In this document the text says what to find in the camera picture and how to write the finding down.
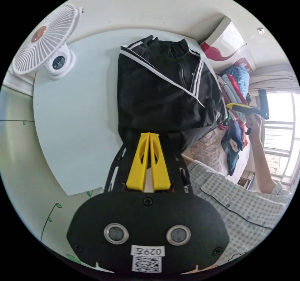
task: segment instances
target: black jacket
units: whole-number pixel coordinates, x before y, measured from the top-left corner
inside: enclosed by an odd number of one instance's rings
[[[168,134],[182,152],[227,117],[218,81],[184,39],[149,36],[122,46],[117,93],[123,142],[134,133]]]

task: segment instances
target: white fan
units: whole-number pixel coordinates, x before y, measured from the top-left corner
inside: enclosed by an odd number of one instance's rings
[[[78,25],[82,13],[83,8],[71,4],[55,9],[23,42],[10,70],[16,75],[24,75],[45,65],[54,80],[66,75],[76,58],[65,42]]]

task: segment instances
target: fan grille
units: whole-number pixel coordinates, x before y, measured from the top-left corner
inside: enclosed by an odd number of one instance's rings
[[[48,60],[67,40],[75,16],[75,7],[64,4],[44,18],[16,53],[12,61],[15,73],[26,74]]]

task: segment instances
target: qr code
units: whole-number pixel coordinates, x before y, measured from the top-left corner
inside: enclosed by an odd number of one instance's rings
[[[161,273],[162,258],[133,256],[132,271],[140,273]]]

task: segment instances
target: green leaf decal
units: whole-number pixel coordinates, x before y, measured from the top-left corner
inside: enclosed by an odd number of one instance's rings
[[[67,257],[68,257],[71,261],[74,261],[74,262],[80,264],[80,260],[77,259],[77,258],[75,258],[74,256],[67,254]]]

